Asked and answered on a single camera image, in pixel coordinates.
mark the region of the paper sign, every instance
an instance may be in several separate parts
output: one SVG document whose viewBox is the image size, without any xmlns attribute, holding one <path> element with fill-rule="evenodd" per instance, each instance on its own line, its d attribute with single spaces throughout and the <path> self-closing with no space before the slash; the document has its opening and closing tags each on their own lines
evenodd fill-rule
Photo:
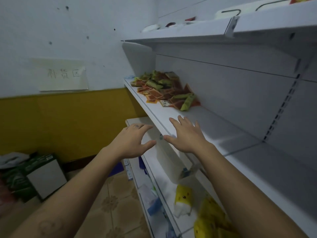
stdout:
<svg viewBox="0 0 317 238">
<path fill-rule="evenodd" d="M 32 58 L 32 62 L 39 91 L 88 89 L 83 61 Z"/>
</svg>

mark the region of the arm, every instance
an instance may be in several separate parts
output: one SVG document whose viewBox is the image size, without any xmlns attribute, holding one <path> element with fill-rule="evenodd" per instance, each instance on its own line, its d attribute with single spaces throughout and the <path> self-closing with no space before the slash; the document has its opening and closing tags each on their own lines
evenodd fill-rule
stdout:
<svg viewBox="0 0 317 238">
<path fill-rule="evenodd" d="M 188 118 L 170 118 L 177 138 L 164 139 L 185 153 L 193 153 L 204 166 L 217 195 L 243 237 L 307 237 L 278 206 L 209 143 Z"/>
<path fill-rule="evenodd" d="M 112 168 L 123 158 L 134 158 L 152 148 L 156 141 L 141 145 L 151 125 L 132 124 L 73 179 L 34 212 L 11 238 L 74 237 Z"/>
</svg>

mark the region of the right hand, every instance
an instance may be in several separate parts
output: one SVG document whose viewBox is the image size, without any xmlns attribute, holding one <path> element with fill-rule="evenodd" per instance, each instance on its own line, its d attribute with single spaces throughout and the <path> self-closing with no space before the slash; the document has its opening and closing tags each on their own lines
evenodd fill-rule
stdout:
<svg viewBox="0 0 317 238">
<path fill-rule="evenodd" d="M 194 154 L 196 153 L 197 149 L 210 144 L 205 139 L 197 121 L 194 126 L 187 117 L 182 118 L 179 115 L 178 120 L 179 122 L 173 118 L 170 118 L 170 122 L 176 129 L 177 138 L 164 135 L 164 139 L 172 144 L 175 148 L 184 153 Z"/>
</svg>

